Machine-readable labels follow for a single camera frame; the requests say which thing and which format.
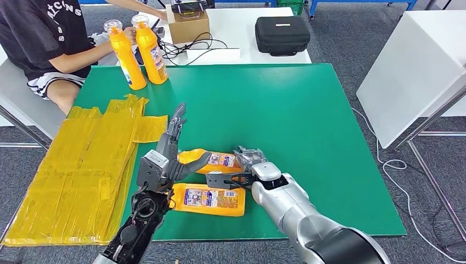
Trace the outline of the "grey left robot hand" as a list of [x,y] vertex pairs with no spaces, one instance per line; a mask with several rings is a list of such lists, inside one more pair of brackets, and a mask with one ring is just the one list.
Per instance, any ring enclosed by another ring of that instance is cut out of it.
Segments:
[[186,103],[181,102],[175,112],[171,116],[167,130],[160,137],[156,151],[166,157],[169,161],[168,167],[165,170],[165,177],[177,182],[184,180],[189,174],[198,171],[207,165],[212,153],[207,151],[200,158],[189,162],[181,163],[178,160],[178,142],[181,135],[183,125],[187,119],[183,118],[186,113]]

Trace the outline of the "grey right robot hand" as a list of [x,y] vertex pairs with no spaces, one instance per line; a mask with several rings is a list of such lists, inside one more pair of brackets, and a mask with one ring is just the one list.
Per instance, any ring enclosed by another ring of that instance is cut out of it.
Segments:
[[237,146],[234,155],[238,164],[244,172],[250,172],[255,164],[267,162],[265,154],[259,149],[247,149],[243,146]]

